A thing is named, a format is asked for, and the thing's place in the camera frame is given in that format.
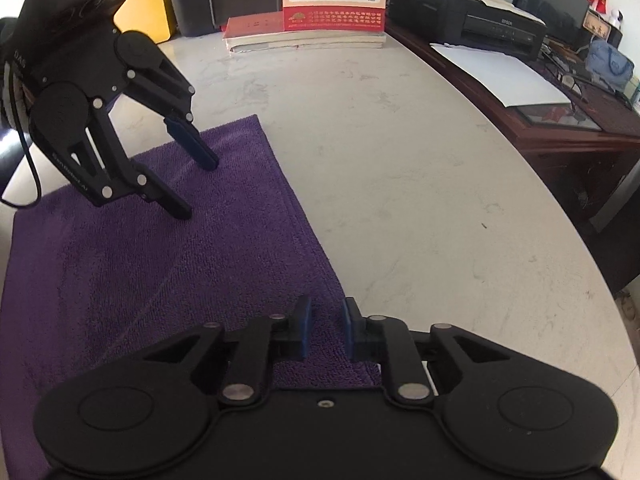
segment dark red desk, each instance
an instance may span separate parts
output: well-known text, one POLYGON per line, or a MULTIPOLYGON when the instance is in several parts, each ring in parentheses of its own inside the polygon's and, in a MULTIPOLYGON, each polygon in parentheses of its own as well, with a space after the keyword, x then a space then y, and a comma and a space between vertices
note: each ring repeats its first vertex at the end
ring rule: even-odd
POLYGON ((580 104, 601 128, 600 132, 532 124, 516 108, 505 108, 482 84, 438 54, 427 41, 389 19, 386 32, 437 70, 509 139, 578 230, 583 230, 585 222, 602 208, 640 160, 640 117, 612 96, 592 100, 587 106, 580 104), (607 131, 614 122, 606 120, 607 114, 613 119, 623 118, 623 127, 618 126, 615 133, 607 131))

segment purple cloth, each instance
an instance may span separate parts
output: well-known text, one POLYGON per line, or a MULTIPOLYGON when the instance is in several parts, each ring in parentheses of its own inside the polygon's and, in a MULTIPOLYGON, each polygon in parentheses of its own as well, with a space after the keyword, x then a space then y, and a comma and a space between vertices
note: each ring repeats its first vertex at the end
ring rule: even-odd
POLYGON ((343 351, 340 283, 256 116, 209 130, 200 170, 174 142, 136 157, 193 206, 179 221, 129 196, 103 208, 70 186, 18 212, 0 308, 0 431, 12 480, 47 469, 31 429, 55 384, 206 321, 229 330, 312 298, 305 363, 278 386, 369 386, 343 351))

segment screw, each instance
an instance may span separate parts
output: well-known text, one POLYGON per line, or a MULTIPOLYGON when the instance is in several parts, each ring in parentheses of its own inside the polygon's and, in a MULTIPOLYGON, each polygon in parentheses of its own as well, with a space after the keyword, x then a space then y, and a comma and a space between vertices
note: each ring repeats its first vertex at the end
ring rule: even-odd
POLYGON ((424 384, 407 383, 398 388, 398 394, 407 400, 423 400, 429 397, 431 390, 424 384))
POLYGON ((230 384, 224 390, 224 395, 229 400, 248 400, 254 394, 254 389, 248 384, 230 384))

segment computer monitor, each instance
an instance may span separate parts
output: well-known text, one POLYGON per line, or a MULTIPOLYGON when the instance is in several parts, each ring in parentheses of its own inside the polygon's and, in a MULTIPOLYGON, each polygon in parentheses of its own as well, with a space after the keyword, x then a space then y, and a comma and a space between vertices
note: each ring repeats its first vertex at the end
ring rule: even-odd
POLYGON ((513 0, 513 5, 546 23, 548 37, 574 46, 589 9, 588 0, 513 0))

